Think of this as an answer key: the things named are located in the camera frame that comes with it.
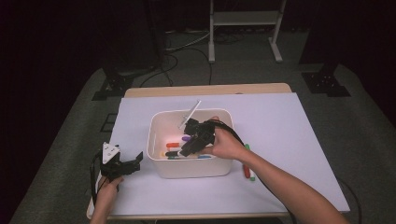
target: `table surface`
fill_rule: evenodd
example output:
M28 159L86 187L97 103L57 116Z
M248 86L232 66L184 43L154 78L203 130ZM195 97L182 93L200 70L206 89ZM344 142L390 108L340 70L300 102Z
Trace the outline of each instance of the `table surface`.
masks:
M125 176L109 218L288 214L260 181L251 182L243 177L242 164L238 161L233 161L231 172L224 176L185 179L158 176L146 151L150 120L158 112L190 109L197 97L203 101L201 108L227 109L235 130L257 154L302 179L339 211L349 211L297 95L287 84L276 83L129 89L121 101L110 144L120 144L122 161L133 160L142 150L145 159L141 171ZM249 112L241 109L248 107L255 109ZM251 133L262 133L262 136L254 137ZM90 203L87 217L91 217L92 210Z

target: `pen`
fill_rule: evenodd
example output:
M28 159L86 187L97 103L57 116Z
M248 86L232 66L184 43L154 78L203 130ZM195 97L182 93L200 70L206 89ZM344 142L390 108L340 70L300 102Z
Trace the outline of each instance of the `pen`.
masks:
M245 178L249 179L250 178L250 171L249 171L248 167L245 164L243 164L242 168L244 169Z
M184 145L184 142L171 142L171 143L166 143L166 147L182 147Z
M166 150L167 151L180 151L181 147L167 147Z
M211 156L207 156L207 155L199 155L197 157L177 157L177 156L171 156L168 157L168 160L193 160L193 159L210 159L212 158Z
M180 151L168 151L168 152L165 152L165 156L178 157L178 156L180 156Z
M245 144L245 148L247 150L250 150L250 145L249 144ZM254 172L251 169L249 169L249 171L250 171L250 180L251 181L255 181L256 180L256 174L254 174Z
M183 140L183 141L185 141L185 142L190 141L190 139L191 139L190 136L182 136L182 137L181 137L181 140Z

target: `forearm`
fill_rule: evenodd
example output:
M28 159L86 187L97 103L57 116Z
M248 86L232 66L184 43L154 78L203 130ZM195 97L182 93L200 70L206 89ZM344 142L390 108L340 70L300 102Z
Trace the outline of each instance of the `forearm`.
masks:
M303 223L347 223L321 194L254 152L241 151L238 160L253 170L269 190Z
M101 207L95 207L90 224L106 224L108 212Z

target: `red marker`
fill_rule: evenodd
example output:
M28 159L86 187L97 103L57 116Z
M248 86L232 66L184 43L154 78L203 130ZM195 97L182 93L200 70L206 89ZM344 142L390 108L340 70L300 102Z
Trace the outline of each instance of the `red marker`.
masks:
M250 169L245 164L243 164L242 167L244 169L245 178L249 179L250 178Z
M178 142L166 143L166 147L181 147L181 146L183 146L183 144L180 144Z

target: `wire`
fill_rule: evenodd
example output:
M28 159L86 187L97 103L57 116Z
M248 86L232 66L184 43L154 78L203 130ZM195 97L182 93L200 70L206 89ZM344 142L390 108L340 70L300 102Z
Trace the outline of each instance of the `wire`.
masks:
M178 52L181 50L189 50L189 49L178 49L178 50L174 50L173 52ZM190 49L190 50L198 51L198 52L202 53L204 55L204 57L206 58L207 64L209 65L209 85L211 85L212 84L212 73L213 73L212 64L209 62L209 59L207 58L206 54L204 54L203 51L201 51L199 49Z
M149 81L150 79L152 79L153 77L156 77L156 76L158 76L158 75L160 75L160 74L163 74L163 73L165 73L165 76L168 78L169 84L172 83L172 85L173 85L173 81L169 78L169 75L167 75L166 72L168 72L168 71L174 69L174 68L177 66L177 57L175 57L175 56L173 56L173 55L170 55L170 54L167 54L166 56L169 56L169 57L174 58L174 59L176 60L175 64L174 64L172 67L170 67L170 68L168 68L168 69L166 69L166 70L163 70L163 68L161 67L161 69L162 69L161 72L156 73L156 74L154 74L154 75L151 75L151 76L147 77L147 78L140 84L139 88L142 88L143 85L144 85L147 81Z
M106 176L105 180L102 182L102 184L100 185L100 187L98 188L96 194L99 193L99 190L102 188L102 186L105 184L106 181L107 181L107 176Z
M139 72L139 73L132 73L131 75L120 75L121 77L125 78L125 80L134 80L136 77L140 77L151 72L157 70L158 66L150 67L147 71Z
M196 44L196 43L200 42L201 40L204 40L204 39L207 38L208 36L209 36L209 33L207 33L207 34L204 35L204 36L199 37L198 39L195 39L195 40L191 41L191 42L188 43L188 44L185 44L185 45L182 45L182 46L179 46L179 47L176 47L176 48L172 48L172 49L165 49L165 50L166 50L166 51L174 51L174 50L178 50L178 49L183 49L183 48L186 48L186 47L191 46L191 45L193 45L193 44Z
M245 146L244 142L241 140L241 138L238 136L238 134L232 129L230 128L227 124L225 124L224 122L217 120L217 119L209 119L207 121L204 122L204 124L209 123L211 125L220 127L223 130L226 130L227 132L229 132L230 134L233 135L233 137L238 140L239 143L242 144L242 146ZM268 189L268 191L270 191L278 200L279 198L267 187L267 185L259 178L259 180L262 182L262 184ZM291 221L293 224L297 224L297 219L295 217L295 215L289 210L289 208L287 208L285 206L285 208L288 210Z
M361 218L362 218L362 211L361 211L361 203L359 202L358 196L355 194L355 192L352 190L352 188L340 177L336 176L335 177L339 182L341 182L352 194L353 198L356 201L356 205L358 206L358 223L361 224Z
M96 185L95 162L96 162L96 159L99 157L100 157L100 152L96 153L96 155L93 157L92 163L91 163L91 195L92 195L93 206L96 205L96 198L97 198L97 193L95 190L95 185Z
M236 42L239 42L245 38L243 34L240 34L241 37L237 37L236 35L229 35L229 34L218 34L215 36L215 43L218 45L231 45Z

